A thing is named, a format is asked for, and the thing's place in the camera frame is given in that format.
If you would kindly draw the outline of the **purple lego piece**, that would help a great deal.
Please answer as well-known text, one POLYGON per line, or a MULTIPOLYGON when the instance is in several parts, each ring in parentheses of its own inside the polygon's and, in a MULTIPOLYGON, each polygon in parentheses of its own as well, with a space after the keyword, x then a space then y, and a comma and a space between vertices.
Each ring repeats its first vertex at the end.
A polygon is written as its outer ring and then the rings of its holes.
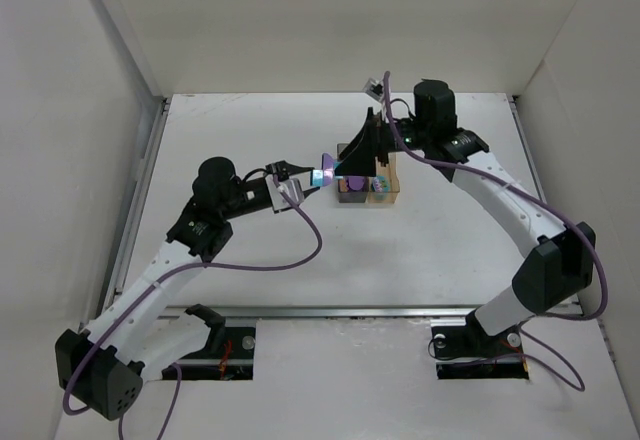
POLYGON ((338 163, 329 153, 323 153, 321 157, 321 186, 327 187, 336 180, 335 169, 338 163))

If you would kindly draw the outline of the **teal lego brick stack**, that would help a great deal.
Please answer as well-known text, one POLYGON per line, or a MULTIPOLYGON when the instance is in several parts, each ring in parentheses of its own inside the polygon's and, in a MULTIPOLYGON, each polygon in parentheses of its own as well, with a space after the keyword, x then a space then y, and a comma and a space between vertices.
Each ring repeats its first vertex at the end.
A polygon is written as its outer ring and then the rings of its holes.
POLYGON ((370 181, 371 191, 376 194, 386 194, 390 191, 390 185, 385 176, 375 176, 370 181))

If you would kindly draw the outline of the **purple paw lego brick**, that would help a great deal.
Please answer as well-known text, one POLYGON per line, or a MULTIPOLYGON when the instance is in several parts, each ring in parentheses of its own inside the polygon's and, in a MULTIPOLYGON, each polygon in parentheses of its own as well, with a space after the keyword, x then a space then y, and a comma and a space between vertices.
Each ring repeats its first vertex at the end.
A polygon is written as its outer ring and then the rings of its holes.
POLYGON ((368 179, 362 176, 348 176, 345 180, 346 188, 349 193, 366 192, 368 179))

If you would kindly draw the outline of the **teal printed lego brick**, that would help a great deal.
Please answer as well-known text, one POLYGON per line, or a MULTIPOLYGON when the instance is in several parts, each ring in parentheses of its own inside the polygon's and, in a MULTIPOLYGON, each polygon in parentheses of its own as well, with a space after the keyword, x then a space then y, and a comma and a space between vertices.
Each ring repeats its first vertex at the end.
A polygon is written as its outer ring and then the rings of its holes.
POLYGON ((314 169, 311 172, 311 186, 324 188, 334 181, 334 172, 331 169, 314 169))

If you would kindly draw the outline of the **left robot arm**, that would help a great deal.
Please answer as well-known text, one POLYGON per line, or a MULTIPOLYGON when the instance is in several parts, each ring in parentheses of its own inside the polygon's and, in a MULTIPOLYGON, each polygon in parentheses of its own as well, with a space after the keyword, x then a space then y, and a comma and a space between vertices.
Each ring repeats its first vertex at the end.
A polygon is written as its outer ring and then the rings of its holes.
POLYGON ((268 164, 259 173, 243 179, 231 160, 205 160, 190 199, 144 272, 81 331, 60 335, 54 351, 67 415, 92 410, 109 421, 119 420, 142 386, 171 363, 221 344, 225 319, 203 305, 187 308, 161 334, 148 332, 182 288, 202 270, 218 267, 215 258, 233 235, 232 219, 265 209, 299 210, 333 179, 331 172, 285 161, 268 164))

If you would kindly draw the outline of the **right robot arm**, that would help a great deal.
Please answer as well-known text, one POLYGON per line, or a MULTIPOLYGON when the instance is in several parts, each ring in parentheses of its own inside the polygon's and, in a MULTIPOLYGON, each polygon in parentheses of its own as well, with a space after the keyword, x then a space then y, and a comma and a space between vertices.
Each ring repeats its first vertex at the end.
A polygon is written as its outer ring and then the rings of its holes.
POLYGON ((369 80, 364 91, 380 110, 368 112, 358 134, 341 151, 335 176, 373 177, 391 154, 404 152, 473 198, 523 258, 510 286, 468 315, 469 329, 495 337, 591 284, 593 274, 602 270, 593 230, 518 187, 489 145, 459 127, 455 94, 446 82, 423 79, 416 84, 414 108, 402 119, 392 113, 388 76, 369 80))

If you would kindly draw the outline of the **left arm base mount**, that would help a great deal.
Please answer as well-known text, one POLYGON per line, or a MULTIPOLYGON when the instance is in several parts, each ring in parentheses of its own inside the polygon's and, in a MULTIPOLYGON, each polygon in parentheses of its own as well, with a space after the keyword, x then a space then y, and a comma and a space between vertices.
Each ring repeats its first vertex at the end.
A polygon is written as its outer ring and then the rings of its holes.
POLYGON ((183 381, 250 381, 254 374, 256 321, 224 317, 196 304, 185 310, 208 328, 204 346, 177 361, 183 381))

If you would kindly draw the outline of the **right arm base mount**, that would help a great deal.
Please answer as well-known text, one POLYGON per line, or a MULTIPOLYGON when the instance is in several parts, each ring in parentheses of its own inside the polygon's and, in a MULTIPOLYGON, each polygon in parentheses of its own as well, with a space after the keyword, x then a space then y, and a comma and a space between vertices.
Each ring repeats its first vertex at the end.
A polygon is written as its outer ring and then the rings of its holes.
POLYGON ((465 320, 434 321, 428 352, 439 380, 529 379, 516 326, 487 336, 465 320))

